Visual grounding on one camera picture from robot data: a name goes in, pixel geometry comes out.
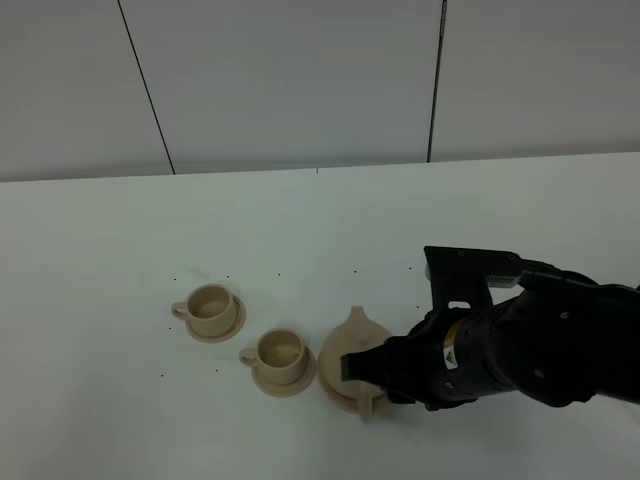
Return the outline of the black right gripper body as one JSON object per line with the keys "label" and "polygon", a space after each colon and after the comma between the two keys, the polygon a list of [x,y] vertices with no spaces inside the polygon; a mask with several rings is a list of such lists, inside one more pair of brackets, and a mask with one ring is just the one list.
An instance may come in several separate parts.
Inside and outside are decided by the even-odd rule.
{"label": "black right gripper body", "polygon": [[392,379],[407,383],[400,391],[383,389],[392,404],[421,403],[427,410],[444,410],[478,399],[450,380],[444,360],[443,344],[450,328],[457,329],[470,314],[469,309],[462,308],[431,311],[407,335],[391,336],[384,341],[385,347],[396,347],[402,355],[401,360],[392,362]]}

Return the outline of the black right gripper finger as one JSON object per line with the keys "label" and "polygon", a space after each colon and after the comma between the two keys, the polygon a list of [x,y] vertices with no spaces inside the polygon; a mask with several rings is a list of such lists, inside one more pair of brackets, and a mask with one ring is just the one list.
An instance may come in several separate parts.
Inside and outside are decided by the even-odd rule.
{"label": "black right gripper finger", "polygon": [[391,349],[381,345],[366,351],[343,355],[340,358],[341,380],[389,384],[393,365],[390,354]]}

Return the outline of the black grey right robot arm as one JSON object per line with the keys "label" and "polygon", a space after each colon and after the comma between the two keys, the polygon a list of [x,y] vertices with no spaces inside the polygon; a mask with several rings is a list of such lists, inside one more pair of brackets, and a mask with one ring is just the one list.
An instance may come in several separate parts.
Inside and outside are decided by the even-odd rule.
{"label": "black grey right robot arm", "polygon": [[493,302],[479,274],[429,272],[432,310],[404,336],[340,359],[393,404],[429,411],[520,392],[561,408],[596,395],[639,401],[639,292],[575,272],[525,270]]}

